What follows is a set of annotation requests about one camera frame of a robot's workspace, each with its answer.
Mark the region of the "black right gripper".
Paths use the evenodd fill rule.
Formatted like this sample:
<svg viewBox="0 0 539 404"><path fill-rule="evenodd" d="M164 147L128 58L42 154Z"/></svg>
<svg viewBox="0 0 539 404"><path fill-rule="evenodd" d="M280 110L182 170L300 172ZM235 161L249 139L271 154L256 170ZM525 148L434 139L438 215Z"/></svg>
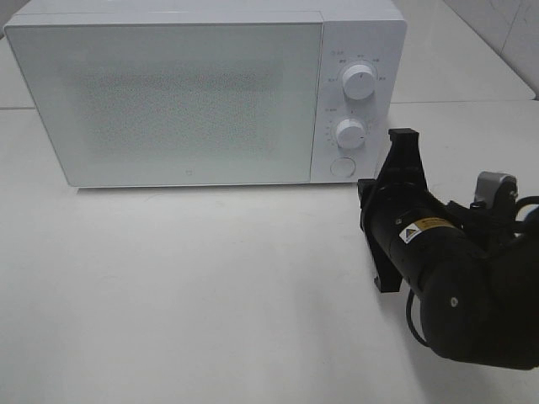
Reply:
<svg viewBox="0 0 539 404"><path fill-rule="evenodd" d="M390 129L391 147L376 178L358 181L360 228L371 250L376 287L398 292L405 281L421 293L442 247L463 236L427 187L419 133Z"/></svg>

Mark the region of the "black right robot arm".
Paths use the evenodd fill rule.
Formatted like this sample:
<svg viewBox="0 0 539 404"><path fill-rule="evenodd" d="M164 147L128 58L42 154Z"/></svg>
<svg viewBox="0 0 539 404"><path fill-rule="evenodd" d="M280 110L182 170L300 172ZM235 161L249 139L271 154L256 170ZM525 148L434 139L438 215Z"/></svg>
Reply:
<svg viewBox="0 0 539 404"><path fill-rule="evenodd" d="M382 293L409 287L415 339L445 359L507 369L538 366L538 198L507 173L478 175L469 206L429 190L419 135L388 132L376 178L358 182L360 227Z"/></svg>

